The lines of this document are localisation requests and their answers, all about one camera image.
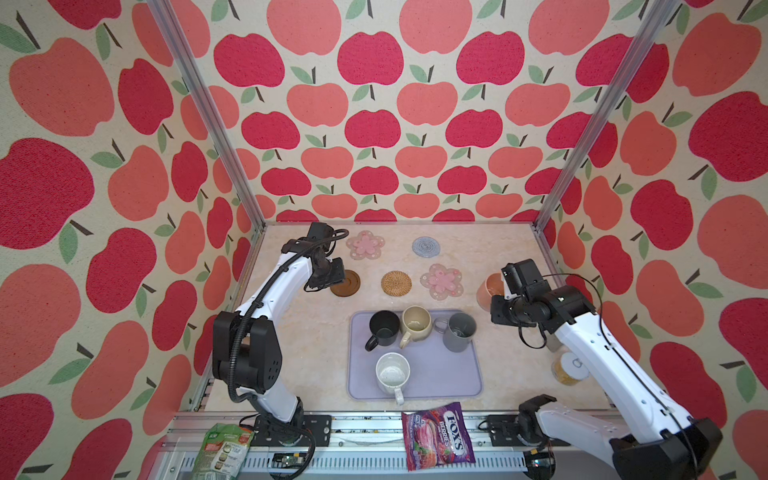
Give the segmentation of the brown wooden round coaster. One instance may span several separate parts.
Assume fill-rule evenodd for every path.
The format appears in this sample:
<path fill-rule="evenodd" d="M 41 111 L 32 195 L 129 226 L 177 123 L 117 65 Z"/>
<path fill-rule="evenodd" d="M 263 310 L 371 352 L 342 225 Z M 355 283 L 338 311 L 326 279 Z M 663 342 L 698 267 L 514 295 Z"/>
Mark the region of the brown wooden round coaster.
<path fill-rule="evenodd" d="M 360 286 L 361 280 L 359 275 L 353 270 L 346 270 L 344 280 L 333 285 L 330 290 L 338 297 L 350 297 L 359 291 Z"/>

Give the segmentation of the peach orange mug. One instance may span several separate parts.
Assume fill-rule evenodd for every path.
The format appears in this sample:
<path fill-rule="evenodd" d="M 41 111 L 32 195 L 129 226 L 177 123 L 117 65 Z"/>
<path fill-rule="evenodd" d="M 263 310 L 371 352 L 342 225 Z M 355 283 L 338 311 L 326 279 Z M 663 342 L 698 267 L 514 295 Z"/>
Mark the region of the peach orange mug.
<path fill-rule="evenodd" d="M 476 301 L 481 309 L 486 312 L 491 310 L 492 298 L 496 295 L 504 297 L 505 282 L 501 273 L 489 275 L 476 292 Z"/>

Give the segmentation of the pink flower coaster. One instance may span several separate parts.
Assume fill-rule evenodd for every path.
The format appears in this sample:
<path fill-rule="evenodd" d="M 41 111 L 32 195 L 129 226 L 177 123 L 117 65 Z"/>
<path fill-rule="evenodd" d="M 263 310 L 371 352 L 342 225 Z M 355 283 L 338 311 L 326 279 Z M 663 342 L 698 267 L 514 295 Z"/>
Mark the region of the pink flower coaster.
<path fill-rule="evenodd" d="M 346 240 L 346 246 L 350 249 L 350 256 L 354 260 L 378 259 L 381 257 L 384 245 L 383 237 L 376 236 L 368 230 L 363 230 Z"/>
<path fill-rule="evenodd" d="M 443 301 L 448 297 L 460 297 L 464 294 L 461 283 L 462 273 L 456 268 L 442 264 L 433 264 L 427 273 L 420 277 L 420 283 L 429 290 L 432 299 Z"/>

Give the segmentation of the woven rattan round coaster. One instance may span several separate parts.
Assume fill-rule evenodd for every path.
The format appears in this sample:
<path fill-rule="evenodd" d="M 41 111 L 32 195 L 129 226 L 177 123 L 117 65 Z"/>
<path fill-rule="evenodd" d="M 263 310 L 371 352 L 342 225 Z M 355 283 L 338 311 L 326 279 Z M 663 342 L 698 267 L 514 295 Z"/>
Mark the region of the woven rattan round coaster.
<path fill-rule="evenodd" d="M 412 280 L 403 271 L 395 270 L 387 272 L 381 279 L 383 292 L 392 297 L 402 297 L 412 289 Z"/>

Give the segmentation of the black mug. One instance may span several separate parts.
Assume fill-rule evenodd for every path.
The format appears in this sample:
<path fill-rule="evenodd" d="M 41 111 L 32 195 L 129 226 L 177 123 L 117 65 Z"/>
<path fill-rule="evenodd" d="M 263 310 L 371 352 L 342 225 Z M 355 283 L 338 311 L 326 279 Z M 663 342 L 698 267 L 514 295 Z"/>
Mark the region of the black mug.
<path fill-rule="evenodd" d="M 368 352 L 378 346 L 392 345 L 397 340 L 400 331 L 400 319 L 392 311 L 380 310 L 372 315 L 369 329 L 371 337 L 365 344 L 365 350 Z"/>

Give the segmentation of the cream beige mug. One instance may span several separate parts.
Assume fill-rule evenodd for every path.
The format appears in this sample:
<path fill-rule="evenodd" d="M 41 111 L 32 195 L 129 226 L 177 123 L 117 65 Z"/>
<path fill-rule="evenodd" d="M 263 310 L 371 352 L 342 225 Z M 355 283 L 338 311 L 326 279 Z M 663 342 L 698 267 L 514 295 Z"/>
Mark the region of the cream beige mug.
<path fill-rule="evenodd" d="M 402 338 L 399 347 L 404 349 L 410 343 L 425 340 L 432 329 L 433 320 L 428 310 L 417 305 L 406 308 L 400 321 Z"/>

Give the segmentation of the grey woven round coaster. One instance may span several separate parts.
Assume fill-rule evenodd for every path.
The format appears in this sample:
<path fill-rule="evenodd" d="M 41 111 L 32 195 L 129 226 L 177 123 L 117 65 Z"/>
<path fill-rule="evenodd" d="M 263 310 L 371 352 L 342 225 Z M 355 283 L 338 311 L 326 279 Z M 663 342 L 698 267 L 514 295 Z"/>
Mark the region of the grey woven round coaster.
<path fill-rule="evenodd" d="M 413 241 L 412 251 L 421 258 L 434 258 L 441 253 L 441 246 L 435 238 L 422 236 Z"/>

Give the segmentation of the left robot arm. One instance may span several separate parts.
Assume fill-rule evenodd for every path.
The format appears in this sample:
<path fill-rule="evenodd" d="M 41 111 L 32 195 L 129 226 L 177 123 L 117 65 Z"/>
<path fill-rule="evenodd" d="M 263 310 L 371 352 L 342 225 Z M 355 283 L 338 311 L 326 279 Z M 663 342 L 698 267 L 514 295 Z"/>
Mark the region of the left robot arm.
<path fill-rule="evenodd" d="M 301 399 L 279 379 L 283 355 L 277 322 L 301 290 L 317 292 L 342 283 L 343 260 L 332 256 L 338 241 L 349 236 L 322 222 L 307 234 L 287 241 L 276 267 L 258 292 L 233 312 L 220 312 L 212 327 L 211 370 L 227 387 L 234 403 L 249 403 L 259 427 L 279 443 L 292 446 L 313 440 L 304 427 Z"/>

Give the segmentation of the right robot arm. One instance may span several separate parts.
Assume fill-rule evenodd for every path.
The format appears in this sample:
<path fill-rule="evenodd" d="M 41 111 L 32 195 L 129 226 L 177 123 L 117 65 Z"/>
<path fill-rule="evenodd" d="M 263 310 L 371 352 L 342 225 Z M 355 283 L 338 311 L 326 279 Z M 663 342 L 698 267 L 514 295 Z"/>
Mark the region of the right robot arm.
<path fill-rule="evenodd" d="M 581 291 L 541 285 L 540 292 L 493 296 L 492 322 L 553 334 L 599 383 L 624 423 L 584 414 L 541 394 L 519 406 L 519 440 L 529 446 L 562 440 L 613 467 L 623 479 L 696 479 L 704 474 L 722 441 L 720 428 L 709 418 L 693 418 L 658 386 Z"/>

